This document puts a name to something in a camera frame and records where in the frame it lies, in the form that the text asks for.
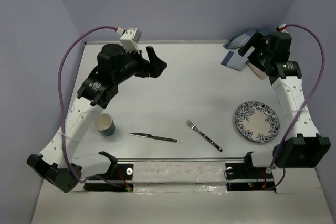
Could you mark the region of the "silver fork dark handle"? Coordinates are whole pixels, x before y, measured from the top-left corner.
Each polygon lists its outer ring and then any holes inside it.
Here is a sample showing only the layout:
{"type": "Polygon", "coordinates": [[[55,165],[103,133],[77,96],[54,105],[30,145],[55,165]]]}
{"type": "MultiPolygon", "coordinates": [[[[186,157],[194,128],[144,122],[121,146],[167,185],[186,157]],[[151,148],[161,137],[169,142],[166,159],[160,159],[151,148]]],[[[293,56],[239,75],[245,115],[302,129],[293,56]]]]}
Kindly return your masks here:
{"type": "Polygon", "coordinates": [[[201,135],[205,140],[207,140],[213,147],[215,147],[218,151],[222,152],[223,149],[218,146],[213,140],[211,140],[206,134],[204,134],[202,131],[200,131],[195,124],[193,124],[190,120],[186,121],[186,124],[188,127],[196,132],[197,134],[201,135]]]}

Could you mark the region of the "blue floral ceramic plate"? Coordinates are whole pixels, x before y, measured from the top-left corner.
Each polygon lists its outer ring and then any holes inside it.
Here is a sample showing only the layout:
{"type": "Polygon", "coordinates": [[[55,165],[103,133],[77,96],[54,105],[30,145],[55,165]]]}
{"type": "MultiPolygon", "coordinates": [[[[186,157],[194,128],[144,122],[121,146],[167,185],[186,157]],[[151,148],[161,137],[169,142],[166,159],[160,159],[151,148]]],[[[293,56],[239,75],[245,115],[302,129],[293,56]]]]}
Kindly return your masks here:
{"type": "Polygon", "coordinates": [[[255,143],[270,142],[280,131],[275,111],[257,101],[242,103],[234,113],[234,122],[241,135],[255,143]]]}

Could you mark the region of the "blue plaid cloth placemat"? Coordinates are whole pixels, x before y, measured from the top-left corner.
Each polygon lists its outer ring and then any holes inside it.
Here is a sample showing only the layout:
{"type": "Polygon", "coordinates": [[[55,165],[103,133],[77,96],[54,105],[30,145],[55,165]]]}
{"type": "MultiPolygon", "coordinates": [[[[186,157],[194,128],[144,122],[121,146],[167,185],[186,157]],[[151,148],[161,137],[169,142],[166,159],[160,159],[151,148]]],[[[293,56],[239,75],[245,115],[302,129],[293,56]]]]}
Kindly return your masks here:
{"type": "Polygon", "coordinates": [[[253,27],[239,36],[232,37],[228,43],[223,45],[223,47],[228,50],[228,53],[221,64],[238,71],[241,71],[245,65],[248,65],[249,68],[263,80],[266,78],[264,71],[257,67],[256,63],[253,63],[252,60],[248,59],[248,56],[251,55],[252,51],[249,49],[247,56],[241,56],[238,53],[238,50],[251,39],[254,33],[261,33],[263,36],[268,37],[270,31],[253,27]]]}

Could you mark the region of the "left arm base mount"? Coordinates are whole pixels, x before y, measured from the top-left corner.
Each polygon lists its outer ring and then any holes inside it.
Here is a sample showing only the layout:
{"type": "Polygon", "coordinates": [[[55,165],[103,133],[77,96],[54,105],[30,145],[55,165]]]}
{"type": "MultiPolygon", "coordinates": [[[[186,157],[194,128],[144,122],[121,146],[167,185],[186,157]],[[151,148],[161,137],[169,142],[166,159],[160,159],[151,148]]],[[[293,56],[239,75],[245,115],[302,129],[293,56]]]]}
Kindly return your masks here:
{"type": "Polygon", "coordinates": [[[134,189],[133,172],[133,163],[119,163],[109,168],[105,174],[99,175],[109,183],[93,177],[84,184],[83,189],[87,192],[132,193],[134,189]]]}

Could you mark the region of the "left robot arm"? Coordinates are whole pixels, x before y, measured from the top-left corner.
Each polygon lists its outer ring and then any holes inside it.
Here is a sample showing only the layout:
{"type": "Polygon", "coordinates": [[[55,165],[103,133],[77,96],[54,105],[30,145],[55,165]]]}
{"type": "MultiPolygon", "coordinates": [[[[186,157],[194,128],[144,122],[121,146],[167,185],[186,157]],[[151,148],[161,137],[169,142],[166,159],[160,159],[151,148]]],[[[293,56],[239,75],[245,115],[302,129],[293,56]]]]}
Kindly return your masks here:
{"type": "Polygon", "coordinates": [[[132,76],[158,78],[167,68],[151,46],[148,59],[141,51],[127,52],[121,45],[106,44],[97,55],[97,65],[80,86],[72,108],[63,112],[64,119],[55,136],[39,154],[31,154],[27,164],[40,177],[68,193],[78,183],[93,176],[111,179],[118,160],[111,154],[98,154],[73,160],[72,157],[89,126],[117,95],[118,86],[132,76]]]}

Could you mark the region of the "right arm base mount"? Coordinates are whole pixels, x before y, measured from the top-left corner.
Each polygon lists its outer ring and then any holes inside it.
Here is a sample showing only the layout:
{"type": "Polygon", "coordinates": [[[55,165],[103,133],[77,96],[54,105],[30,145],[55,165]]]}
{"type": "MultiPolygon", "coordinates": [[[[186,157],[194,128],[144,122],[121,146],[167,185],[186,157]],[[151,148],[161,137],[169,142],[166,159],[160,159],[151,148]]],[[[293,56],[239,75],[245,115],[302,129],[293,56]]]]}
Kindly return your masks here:
{"type": "Polygon", "coordinates": [[[244,163],[226,163],[224,177],[228,192],[263,191],[275,185],[273,174],[266,168],[247,168],[244,163]]]}

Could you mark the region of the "teal paper cup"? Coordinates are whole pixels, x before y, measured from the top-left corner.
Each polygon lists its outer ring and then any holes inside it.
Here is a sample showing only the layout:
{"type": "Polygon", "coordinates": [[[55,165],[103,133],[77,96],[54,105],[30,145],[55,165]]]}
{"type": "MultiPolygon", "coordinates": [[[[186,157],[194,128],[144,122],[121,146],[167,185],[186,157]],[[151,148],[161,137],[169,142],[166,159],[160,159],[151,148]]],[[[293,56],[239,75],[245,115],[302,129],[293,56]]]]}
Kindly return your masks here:
{"type": "Polygon", "coordinates": [[[93,122],[94,128],[104,137],[112,136],[116,131],[113,118],[107,114],[100,114],[93,122]]]}

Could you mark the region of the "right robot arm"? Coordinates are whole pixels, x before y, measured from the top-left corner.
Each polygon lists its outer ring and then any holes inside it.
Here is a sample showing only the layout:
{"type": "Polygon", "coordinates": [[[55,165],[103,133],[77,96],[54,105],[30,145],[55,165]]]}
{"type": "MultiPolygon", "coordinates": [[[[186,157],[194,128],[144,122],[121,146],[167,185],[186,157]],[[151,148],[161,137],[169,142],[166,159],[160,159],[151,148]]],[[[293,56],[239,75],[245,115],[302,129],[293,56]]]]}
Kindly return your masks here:
{"type": "Polygon", "coordinates": [[[253,178],[261,167],[315,168],[331,147],[328,137],[320,135],[308,109],[309,99],[304,96],[302,72],[299,64],[289,59],[292,37],[289,33],[272,32],[268,36],[254,33],[239,49],[266,76],[275,91],[284,120],[289,124],[280,143],[270,154],[250,152],[241,171],[253,178]]]}

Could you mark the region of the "silver knife dark handle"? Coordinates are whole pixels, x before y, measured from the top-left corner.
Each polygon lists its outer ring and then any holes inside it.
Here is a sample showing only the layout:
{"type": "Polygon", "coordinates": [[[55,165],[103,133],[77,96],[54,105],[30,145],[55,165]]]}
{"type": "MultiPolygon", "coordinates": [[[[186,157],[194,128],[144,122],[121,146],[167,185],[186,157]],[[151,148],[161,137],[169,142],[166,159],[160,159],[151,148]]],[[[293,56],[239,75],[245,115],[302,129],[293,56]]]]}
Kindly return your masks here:
{"type": "Polygon", "coordinates": [[[138,137],[144,137],[144,138],[150,138],[150,139],[159,140],[159,141],[166,141],[166,142],[177,143],[176,139],[167,138],[167,137],[161,137],[161,136],[155,136],[155,135],[151,135],[151,134],[148,134],[148,133],[129,133],[129,135],[138,136],[138,137]]]}

